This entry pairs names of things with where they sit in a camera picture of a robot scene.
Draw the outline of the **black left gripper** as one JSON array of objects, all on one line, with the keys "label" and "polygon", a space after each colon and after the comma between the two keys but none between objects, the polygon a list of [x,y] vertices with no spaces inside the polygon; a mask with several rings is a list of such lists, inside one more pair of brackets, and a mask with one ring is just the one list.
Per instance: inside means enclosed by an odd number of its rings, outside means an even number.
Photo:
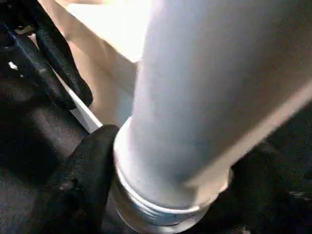
[{"label": "black left gripper", "polygon": [[[91,89],[77,69],[69,44],[58,28],[54,24],[46,24],[45,20],[46,12],[37,0],[2,0],[1,49],[10,48],[16,42],[30,70],[36,74],[35,82],[56,105],[68,110],[73,109],[73,101],[53,69],[85,105],[92,104]],[[31,34],[36,35],[39,49],[47,60],[27,37]]]}]

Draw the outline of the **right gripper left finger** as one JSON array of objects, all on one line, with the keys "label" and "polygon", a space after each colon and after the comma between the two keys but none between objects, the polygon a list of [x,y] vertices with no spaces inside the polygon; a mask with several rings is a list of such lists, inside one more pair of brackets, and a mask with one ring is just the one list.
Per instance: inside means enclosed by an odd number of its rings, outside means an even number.
[{"label": "right gripper left finger", "polygon": [[101,234],[119,128],[103,125],[86,136],[56,169],[37,202],[38,234]]}]

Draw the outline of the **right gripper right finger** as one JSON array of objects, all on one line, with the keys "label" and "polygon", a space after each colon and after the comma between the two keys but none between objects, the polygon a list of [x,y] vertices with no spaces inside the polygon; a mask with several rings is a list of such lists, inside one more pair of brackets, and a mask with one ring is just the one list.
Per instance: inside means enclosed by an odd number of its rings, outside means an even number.
[{"label": "right gripper right finger", "polygon": [[233,167],[234,177],[205,216],[207,234],[310,234],[312,203],[286,188],[276,153],[258,146]]}]

